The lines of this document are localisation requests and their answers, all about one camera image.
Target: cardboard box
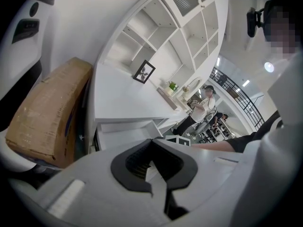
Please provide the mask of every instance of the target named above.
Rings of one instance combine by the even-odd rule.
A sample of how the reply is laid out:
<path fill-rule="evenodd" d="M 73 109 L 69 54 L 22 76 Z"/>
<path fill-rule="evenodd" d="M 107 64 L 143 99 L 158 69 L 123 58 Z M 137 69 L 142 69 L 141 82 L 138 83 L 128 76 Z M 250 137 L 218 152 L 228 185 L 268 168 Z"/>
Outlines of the cardboard box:
<path fill-rule="evenodd" d="M 76 111 L 92 65 L 72 58 L 55 69 L 25 98 L 6 134 L 7 145 L 44 166 L 65 168 L 73 162 Z"/>

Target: black picture frame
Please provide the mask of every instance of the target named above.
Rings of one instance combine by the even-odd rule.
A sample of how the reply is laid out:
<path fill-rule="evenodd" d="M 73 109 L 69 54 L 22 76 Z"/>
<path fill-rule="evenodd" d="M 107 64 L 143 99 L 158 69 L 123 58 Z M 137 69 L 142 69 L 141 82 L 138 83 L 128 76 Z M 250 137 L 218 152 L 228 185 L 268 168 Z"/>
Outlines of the black picture frame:
<path fill-rule="evenodd" d="M 148 75 L 146 75 L 146 77 L 144 78 L 144 80 L 141 80 L 141 79 L 139 79 L 139 78 L 137 78 L 137 77 L 138 77 L 138 75 L 142 74 L 142 70 L 143 70 L 143 68 L 144 68 L 146 65 L 148 65 L 149 67 L 151 67 L 152 70 L 151 70 L 151 72 L 150 72 Z M 148 78 L 149 78 L 149 77 L 151 76 L 151 74 L 154 72 L 154 70 L 156 70 L 156 68 L 155 68 L 153 65 L 151 65 L 147 60 L 144 60 L 143 63 L 142 63 L 142 65 L 139 67 L 139 69 L 137 70 L 136 74 L 134 75 L 133 79 L 135 79 L 136 81 L 139 81 L 139 82 L 145 84 L 146 81 L 148 80 Z"/>

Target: picture frame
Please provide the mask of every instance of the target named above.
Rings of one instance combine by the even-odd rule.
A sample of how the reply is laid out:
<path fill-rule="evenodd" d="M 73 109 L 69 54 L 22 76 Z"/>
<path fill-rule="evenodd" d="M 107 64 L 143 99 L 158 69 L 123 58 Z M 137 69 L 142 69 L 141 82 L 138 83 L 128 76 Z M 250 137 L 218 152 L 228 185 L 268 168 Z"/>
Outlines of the picture frame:
<path fill-rule="evenodd" d="M 156 70 L 156 68 L 153 65 L 151 65 L 147 60 L 144 60 L 142 65 L 135 73 L 133 79 L 145 84 L 148 78 L 154 72 L 154 70 Z"/>

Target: woman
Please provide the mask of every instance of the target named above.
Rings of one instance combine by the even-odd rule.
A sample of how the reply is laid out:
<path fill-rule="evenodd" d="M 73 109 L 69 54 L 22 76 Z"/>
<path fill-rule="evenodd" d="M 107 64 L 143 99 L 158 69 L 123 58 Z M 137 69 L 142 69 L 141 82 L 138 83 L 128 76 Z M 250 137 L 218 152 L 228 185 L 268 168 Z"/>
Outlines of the woman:
<path fill-rule="evenodd" d="M 202 102 L 199 104 L 193 104 L 195 107 L 192 114 L 188 116 L 183 123 L 179 125 L 176 129 L 172 130 L 174 135 L 179 135 L 182 136 L 182 134 L 185 132 L 185 130 L 193 125 L 194 123 L 201 122 L 205 116 L 207 115 L 207 112 L 212 110 L 214 107 L 214 104 L 216 102 L 213 94 L 215 93 L 214 87 L 213 86 L 206 86 L 204 88 L 205 94 L 206 94 L 206 99 L 204 99 Z"/>

